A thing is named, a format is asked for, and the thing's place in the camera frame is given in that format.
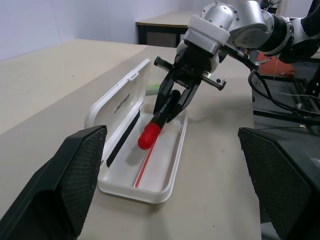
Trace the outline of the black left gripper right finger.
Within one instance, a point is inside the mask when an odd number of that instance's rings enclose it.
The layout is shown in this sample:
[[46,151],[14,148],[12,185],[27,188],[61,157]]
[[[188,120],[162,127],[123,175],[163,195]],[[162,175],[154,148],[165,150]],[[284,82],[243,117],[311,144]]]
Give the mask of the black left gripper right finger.
[[320,163],[287,138],[241,127],[238,138],[254,191],[282,240],[320,238]]

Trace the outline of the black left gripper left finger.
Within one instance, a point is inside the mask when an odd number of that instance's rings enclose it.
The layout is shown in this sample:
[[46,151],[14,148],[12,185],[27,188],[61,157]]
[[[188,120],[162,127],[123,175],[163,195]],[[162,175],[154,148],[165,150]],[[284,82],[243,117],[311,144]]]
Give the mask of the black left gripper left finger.
[[68,136],[0,220],[2,240],[76,240],[96,190],[105,125]]

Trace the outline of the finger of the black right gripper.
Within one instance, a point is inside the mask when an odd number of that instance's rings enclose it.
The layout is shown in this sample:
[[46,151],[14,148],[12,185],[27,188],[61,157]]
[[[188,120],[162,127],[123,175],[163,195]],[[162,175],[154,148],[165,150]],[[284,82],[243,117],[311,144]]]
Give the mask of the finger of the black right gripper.
[[190,88],[186,88],[182,95],[179,97],[177,103],[174,104],[172,110],[169,112],[167,122],[171,122],[177,117],[192,101],[195,93],[199,88],[199,84],[192,84]]
[[[166,101],[169,99],[170,93],[175,84],[176,76],[177,76],[176,73],[174,73],[173,71],[172,72],[170,71],[164,78],[163,82],[160,84],[154,110],[153,110],[154,115],[162,109]],[[180,96],[177,98],[177,100],[174,103],[171,104],[167,120],[173,120],[177,116],[175,111],[176,111],[176,106],[178,105],[179,100],[180,100]]]

